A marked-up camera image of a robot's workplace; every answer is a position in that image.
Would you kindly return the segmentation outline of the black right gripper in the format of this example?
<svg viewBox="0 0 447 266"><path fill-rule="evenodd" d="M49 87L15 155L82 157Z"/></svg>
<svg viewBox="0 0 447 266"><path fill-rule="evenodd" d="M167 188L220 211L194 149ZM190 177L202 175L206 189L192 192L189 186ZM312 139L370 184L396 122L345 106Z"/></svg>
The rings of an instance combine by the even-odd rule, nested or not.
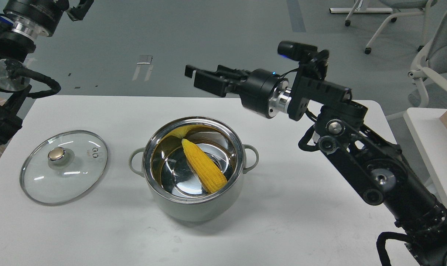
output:
<svg viewBox="0 0 447 266"><path fill-rule="evenodd" d="M242 106L271 119L278 112L287 113L290 103L289 81L272 71L231 69L218 65L216 71L186 65L185 76L194 77L194 87L219 97L229 93L240 97Z"/></svg>

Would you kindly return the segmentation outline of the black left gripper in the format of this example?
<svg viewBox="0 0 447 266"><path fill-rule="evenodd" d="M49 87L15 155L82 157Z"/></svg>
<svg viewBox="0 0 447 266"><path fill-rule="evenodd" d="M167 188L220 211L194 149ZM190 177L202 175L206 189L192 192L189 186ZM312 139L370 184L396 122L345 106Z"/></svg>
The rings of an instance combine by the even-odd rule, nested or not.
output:
<svg viewBox="0 0 447 266"><path fill-rule="evenodd" d="M72 21L82 21L93 3L94 0L80 0L77 6L70 7L66 13Z"/></svg>

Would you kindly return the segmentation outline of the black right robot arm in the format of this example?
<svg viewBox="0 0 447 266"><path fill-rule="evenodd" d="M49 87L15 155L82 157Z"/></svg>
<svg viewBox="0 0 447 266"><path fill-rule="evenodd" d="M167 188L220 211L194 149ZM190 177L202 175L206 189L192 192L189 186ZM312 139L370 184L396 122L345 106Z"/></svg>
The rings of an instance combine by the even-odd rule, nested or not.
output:
<svg viewBox="0 0 447 266"><path fill-rule="evenodd" d="M364 124L367 107L352 100L351 89L325 81L329 51L282 42L278 54L299 62L288 86L284 75L264 69L206 71L186 65L185 75L198 89L225 97L240 96L242 106L268 119L277 112L298 121L313 120L299 148L321 151L361 199L384 204L405 233L383 232L376 247L389 266L386 241L404 241L421 266L447 266L447 208L420 182L399 145L389 143Z"/></svg>

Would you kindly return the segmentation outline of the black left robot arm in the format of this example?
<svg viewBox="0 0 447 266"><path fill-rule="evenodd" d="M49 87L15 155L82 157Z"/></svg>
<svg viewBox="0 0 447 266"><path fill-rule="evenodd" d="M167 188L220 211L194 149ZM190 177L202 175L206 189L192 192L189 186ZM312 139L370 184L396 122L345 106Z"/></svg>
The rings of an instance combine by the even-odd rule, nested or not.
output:
<svg viewBox="0 0 447 266"><path fill-rule="evenodd" d="M64 13L72 21L83 20L92 5L92 0L80 0L75 7L68 0L7 2L0 14L0 92L10 97L0 105L0 146L21 129L23 120L17 113L26 98L44 98L61 90L53 78L24 66L36 49L37 37L51 37Z"/></svg>

